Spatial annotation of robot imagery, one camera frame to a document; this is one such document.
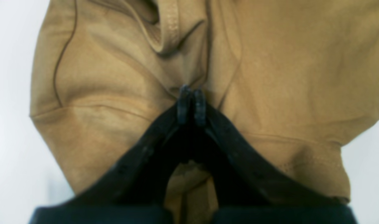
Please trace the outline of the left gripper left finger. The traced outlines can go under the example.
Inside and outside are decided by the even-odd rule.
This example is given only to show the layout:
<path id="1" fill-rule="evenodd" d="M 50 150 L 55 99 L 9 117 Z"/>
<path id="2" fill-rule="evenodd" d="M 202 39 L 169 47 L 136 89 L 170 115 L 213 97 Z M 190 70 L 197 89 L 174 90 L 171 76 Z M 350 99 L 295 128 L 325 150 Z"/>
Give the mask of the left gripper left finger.
<path id="1" fill-rule="evenodd" d="M 163 207 L 171 174 L 181 161 L 171 138 L 188 124 L 192 92 L 180 88 L 177 102 L 95 184 L 54 207 L 37 208 L 30 224 L 173 224 Z"/>

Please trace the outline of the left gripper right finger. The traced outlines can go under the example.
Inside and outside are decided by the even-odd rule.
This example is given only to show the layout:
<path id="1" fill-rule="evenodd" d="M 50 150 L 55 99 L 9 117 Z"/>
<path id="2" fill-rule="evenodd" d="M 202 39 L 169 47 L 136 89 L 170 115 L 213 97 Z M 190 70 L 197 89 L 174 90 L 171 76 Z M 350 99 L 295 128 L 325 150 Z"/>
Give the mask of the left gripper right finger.
<path id="1" fill-rule="evenodd" d="M 355 224 L 352 210 L 284 175 L 231 121 L 193 92 L 194 160 L 211 172 L 218 198 L 212 224 Z"/>

